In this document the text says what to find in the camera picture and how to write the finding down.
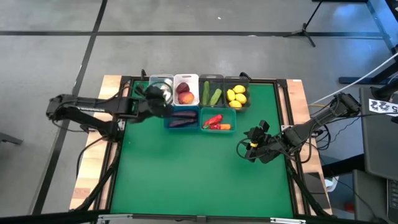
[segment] wooden table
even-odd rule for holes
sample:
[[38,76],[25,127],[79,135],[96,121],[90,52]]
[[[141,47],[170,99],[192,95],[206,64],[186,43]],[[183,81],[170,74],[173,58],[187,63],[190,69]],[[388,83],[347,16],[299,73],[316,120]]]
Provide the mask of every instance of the wooden table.
[[[119,91],[120,75],[105,75],[101,90],[99,91],[98,98],[107,99],[113,96],[115,93]],[[289,92],[290,106],[293,115],[294,124],[300,124],[308,121],[310,119],[310,114],[308,112],[307,100],[305,98],[305,93],[303,89],[303,83],[301,80],[286,80],[287,81],[287,89]],[[279,88],[279,97],[280,97],[280,105],[282,108],[282,115],[284,124],[289,124],[288,120],[288,112],[287,105],[285,104],[285,95],[282,87]],[[104,121],[109,121],[112,117],[109,114],[104,113],[95,113],[94,116],[98,119],[102,119]],[[89,133],[87,144],[97,140],[100,135],[97,132]],[[95,185],[98,183],[101,173],[101,168],[104,162],[105,157],[105,149],[106,149],[106,141],[99,141],[94,146],[92,146],[89,150],[87,150],[83,158],[81,160],[81,166],[79,170],[79,175],[76,180],[75,190],[73,192],[72,201],[70,203],[70,209],[78,207],[84,199],[90,194],[90,192],[94,189]],[[116,143],[112,145],[112,153],[109,157],[109,160],[113,160],[113,154],[116,150]],[[308,157],[308,144],[304,144],[302,151],[300,153],[300,157],[302,160],[305,160]],[[317,150],[312,150],[312,157],[310,161],[302,166],[304,173],[310,172],[318,172],[322,179],[323,186],[325,188],[325,180],[323,178],[322,166],[319,159],[319,153]],[[105,201],[108,196],[109,190],[109,181],[105,185],[102,193],[102,198],[99,203],[99,208],[105,208]],[[302,196],[299,188],[295,184],[295,192],[297,198],[297,208],[299,214],[304,214]],[[326,209],[326,212],[331,214],[331,209]]]

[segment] plastic container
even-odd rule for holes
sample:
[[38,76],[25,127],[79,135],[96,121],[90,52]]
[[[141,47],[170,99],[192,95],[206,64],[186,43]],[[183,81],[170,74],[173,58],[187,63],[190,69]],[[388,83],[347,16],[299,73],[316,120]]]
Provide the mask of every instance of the plastic container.
[[[222,114],[223,120],[220,124],[230,124],[230,130],[211,130],[211,129],[203,129],[203,124],[210,118]],[[236,112],[231,108],[209,108],[204,107],[200,110],[200,129],[205,133],[223,133],[223,134],[231,134],[236,130]]]
[[242,105],[242,108],[234,108],[237,112],[243,112],[243,111],[246,111],[251,105],[250,84],[249,84],[249,79],[246,77],[225,77],[224,78],[225,107],[233,108],[233,107],[229,106],[229,100],[227,99],[226,92],[228,90],[232,90],[236,85],[242,85],[246,89],[246,91],[243,93],[243,95],[246,97],[246,103]]
[[[209,94],[209,100],[207,105],[204,105],[202,103],[202,95],[203,95],[203,86],[206,81],[209,81],[210,84],[210,94]],[[211,106],[210,105],[210,99],[213,96],[214,92],[216,89],[220,89],[222,91],[222,94],[220,96],[220,99],[217,101],[216,105]],[[202,107],[208,106],[208,107],[219,107],[222,108],[224,107],[225,103],[225,97],[224,97],[224,76],[222,75],[200,75],[199,76],[199,105]]]
[[[175,91],[178,85],[182,82],[188,84],[190,92],[193,94],[193,102],[190,105],[182,105],[178,102],[178,93]],[[174,76],[174,88],[173,88],[173,103],[175,106],[196,106],[199,104],[199,76],[197,74],[178,74]]]
[[[174,88],[174,76],[171,74],[161,74],[161,75],[151,75],[149,77],[149,84],[153,83],[159,83],[155,84],[155,86],[159,87],[163,91],[168,89],[167,87],[164,86],[162,83],[167,83],[170,85],[171,88]],[[167,103],[172,103],[173,102],[173,93],[170,93],[168,96],[166,93],[164,94],[164,97],[166,98]]]
[[176,120],[184,119],[184,118],[166,118],[166,119],[164,119],[164,128],[168,129],[169,131],[198,131],[199,124],[200,124],[200,108],[199,108],[199,106],[174,106],[173,107],[173,112],[188,111],[188,110],[196,111],[198,113],[198,116],[197,116],[198,122],[196,122],[194,124],[189,124],[184,127],[170,128],[169,124],[172,121],[176,121]]

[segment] concrete floor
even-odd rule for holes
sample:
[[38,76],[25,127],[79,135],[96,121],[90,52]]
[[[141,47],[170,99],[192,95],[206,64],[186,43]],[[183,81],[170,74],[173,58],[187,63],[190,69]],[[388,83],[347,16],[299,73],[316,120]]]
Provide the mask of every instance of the concrete floor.
[[[393,44],[398,44],[396,21],[386,15],[385,2],[371,2]],[[3,0],[0,34],[2,30],[91,31],[100,5],[101,0]],[[288,32],[300,28],[316,5],[309,0],[115,0],[106,6],[99,30]],[[366,4],[340,2],[324,3],[308,30],[379,32]],[[44,115],[48,99],[71,92],[89,38],[0,35],[0,131],[24,140],[21,146],[0,144],[2,217],[29,213],[57,131]],[[80,96],[98,96],[105,74],[139,75],[142,68],[148,74],[245,71],[256,78],[302,79],[310,103],[341,88],[338,77],[362,76],[391,56],[382,39],[313,39],[316,48],[302,37],[101,36],[96,38]],[[357,86],[346,92],[358,97]],[[332,135],[348,123],[334,123]],[[85,142],[85,134],[67,134],[45,213],[68,210],[76,160]],[[358,121],[321,155],[331,162],[362,152]],[[351,185],[350,177],[343,180]],[[352,197],[352,192],[338,186],[330,194],[332,207],[341,209],[347,195]]]

